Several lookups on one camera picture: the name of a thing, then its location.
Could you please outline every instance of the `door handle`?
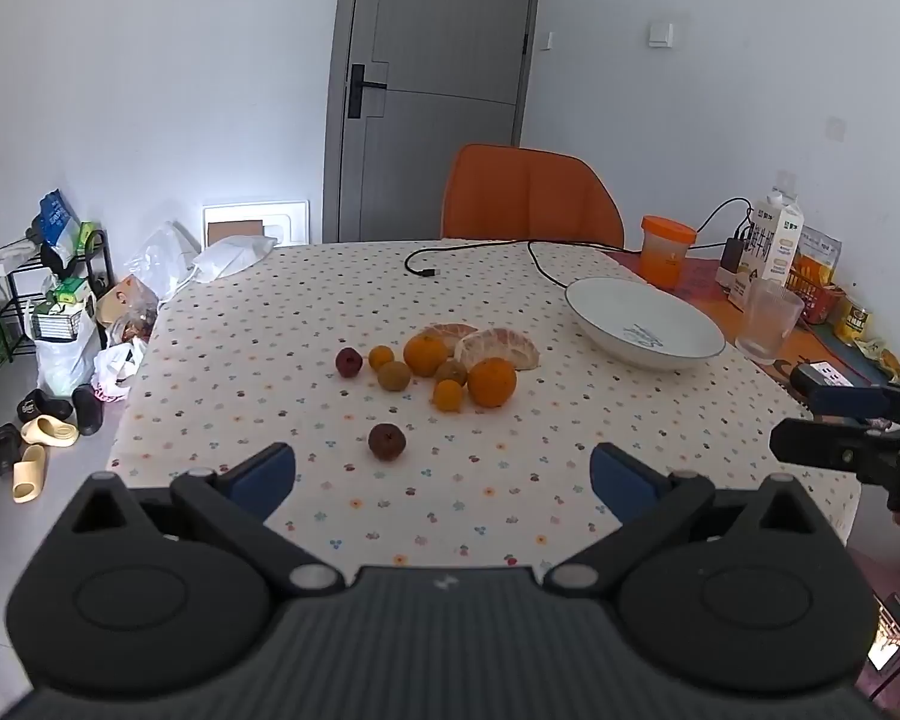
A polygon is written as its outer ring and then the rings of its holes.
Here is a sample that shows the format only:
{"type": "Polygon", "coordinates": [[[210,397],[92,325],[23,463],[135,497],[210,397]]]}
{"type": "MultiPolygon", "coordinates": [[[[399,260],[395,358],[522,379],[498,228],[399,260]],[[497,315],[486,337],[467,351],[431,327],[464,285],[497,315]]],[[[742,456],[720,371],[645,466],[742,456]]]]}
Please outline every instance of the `door handle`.
{"type": "Polygon", "coordinates": [[[364,89],[386,89],[386,84],[375,81],[364,81],[367,71],[365,65],[350,66],[350,94],[346,105],[346,117],[348,119],[360,119],[364,109],[364,89]]]}

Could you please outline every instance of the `shoe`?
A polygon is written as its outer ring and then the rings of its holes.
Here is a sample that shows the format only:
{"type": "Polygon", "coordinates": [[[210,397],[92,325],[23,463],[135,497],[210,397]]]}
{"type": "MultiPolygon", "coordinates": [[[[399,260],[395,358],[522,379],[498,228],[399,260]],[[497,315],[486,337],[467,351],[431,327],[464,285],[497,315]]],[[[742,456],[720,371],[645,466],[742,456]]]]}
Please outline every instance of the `shoe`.
{"type": "Polygon", "coordinates": [[[20,459],[23,439],[16,425],[9,422],[0,426],[0,476],[10,473],[13,464],[20,459]]]}
{"type": "Polygon", "coordinates": [[[80,435],[93,436],[103,425],[103,403],[97,400],[89,384],[81,384],[74,390],[73,401],[80,435]]]}
{"type": "Polygon", "coordinates": [[[32,419],[20,428],[26,443],[43,443],[47,446],[73,446],[77,443],[77,428],[55,416],[43,415],[32,419]]]}
{"type": "Polygon", "coordinates": [[[21,422],[29,422],[42,413],[55,416],[57,419],[66,419],[74,413],[74,407],[63,398],[50,397],[43,389],[35,389],[17,404],[17,416],[21,422]]]}
{"type": "Polygon", "coordinates": [[[26,503],[43,493],[47,472],[47,450],[40,445],[26,447],[24,457],[13,466],[13,502],[26,503]]]}

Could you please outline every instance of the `orange container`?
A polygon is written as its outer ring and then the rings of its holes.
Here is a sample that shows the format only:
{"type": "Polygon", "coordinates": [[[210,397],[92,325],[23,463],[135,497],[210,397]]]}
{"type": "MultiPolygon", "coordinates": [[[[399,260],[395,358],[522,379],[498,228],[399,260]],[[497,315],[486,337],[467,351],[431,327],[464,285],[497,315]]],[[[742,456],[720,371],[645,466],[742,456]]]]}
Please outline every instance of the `orange container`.
{"type": "Polygon", "coordinates": [[[663,217],[644,217],[640,275],[661,290],[672,290],[680,279],[687,250],[696,242],[697,231],[663,217]]]}

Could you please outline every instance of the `floor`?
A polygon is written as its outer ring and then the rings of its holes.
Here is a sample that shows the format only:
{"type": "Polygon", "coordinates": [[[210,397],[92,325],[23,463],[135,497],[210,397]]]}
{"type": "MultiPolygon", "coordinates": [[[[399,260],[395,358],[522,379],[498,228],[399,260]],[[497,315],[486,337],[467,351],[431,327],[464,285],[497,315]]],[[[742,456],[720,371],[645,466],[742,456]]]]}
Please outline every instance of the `floor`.
{"type": "MultiPolygon", "coordinates": [[[[35,380],[33,357],[20,358],[0,370],[0,425],[15,417],[17,402],[34,387],[35,380]]],[[[69,449],[50,450],[44,491],[35,501],[14,504],[10,477],[0,479],[0,715],[29,690],[4,627],[7,597],[80,483],[106,464],[121,411],[121,405],[108,406],[103,428],[96,436],[82,437],[69,449]]]]}

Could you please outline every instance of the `phone screen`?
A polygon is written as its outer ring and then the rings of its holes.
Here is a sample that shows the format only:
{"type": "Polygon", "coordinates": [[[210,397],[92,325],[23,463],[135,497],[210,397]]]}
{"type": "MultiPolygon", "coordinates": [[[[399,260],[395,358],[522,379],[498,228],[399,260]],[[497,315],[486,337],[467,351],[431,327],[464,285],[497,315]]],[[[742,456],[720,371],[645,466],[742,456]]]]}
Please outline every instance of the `phone screen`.
{"type": "Polygon", "coordinates": [[[890,659],[900,650],[900,625],[893,619],[883,602],[876,598],[880,608],[880,620],[877,624],[876,638],[867,657],[879,671],[890,662],[890,659]]]}

